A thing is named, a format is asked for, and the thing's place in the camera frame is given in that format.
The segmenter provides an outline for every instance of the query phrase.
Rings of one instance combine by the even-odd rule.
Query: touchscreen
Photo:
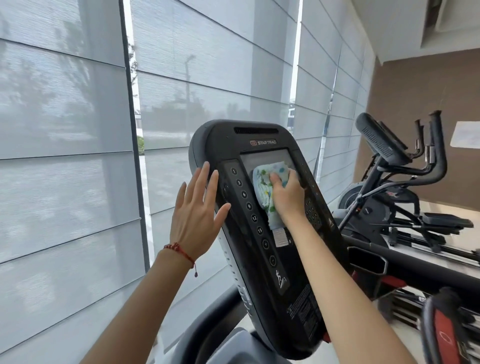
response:
[[[245,167],[250,181],[252,181],[253,170],[263,164],[285,162],[288,168],[295,169],[290,153],[287,149],[272,150],[269,152],[258,152],[241,154],[241,160]]]

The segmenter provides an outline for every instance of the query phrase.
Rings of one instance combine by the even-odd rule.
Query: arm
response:
[[[328,334],[342,364],[413,364],[415,360],[382,315],[337,262],[305,217],[296,172],[288,183],[272,175],[277,211],[297,246]]]
[[[188,187],[180,187],[170,229],[170,243],[179,243],[196,260],[206,253],[227,217],[230,204],[214,218],[218,172],[204,196],[209,165],[198,169]],[[160,251],[151,269],[100,335],[81,364],[144,364],[190,261],[172,250]]]

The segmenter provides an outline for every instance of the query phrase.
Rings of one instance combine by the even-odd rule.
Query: bracelet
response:
[[[195,268],[195,277],[198,277],[197,265],[195,264],[195,261],[187,253],[185,253],[185,251],[181,248],[181,246],[178,243],[167,244],[163,248],[173,250],[177,253],[182,254],[185,258],[187,258],[192,264],[192,267],[190,269]]]

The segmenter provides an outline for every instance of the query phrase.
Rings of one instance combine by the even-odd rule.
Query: forearm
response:
[[[81,364],[144,364],[160,325],[190,269],[172,250],[158,253],[155,263]]]
[[[287,224],[342,364],[415,363],[306,218]]]

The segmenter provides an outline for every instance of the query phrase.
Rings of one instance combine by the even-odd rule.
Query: cloth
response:
[[[258,203],[264,208],[268,216],[268,226],[270,230],[284,228],[280,215],[275,210],[273,203],[273,186],[270,182],[270,173],[276,173],[282,180],[282,185],[285,187],[288,182],[288,166],[285,162],[278,162],[272,164],[264,164],[258,166],[253,170],[253,189]]]

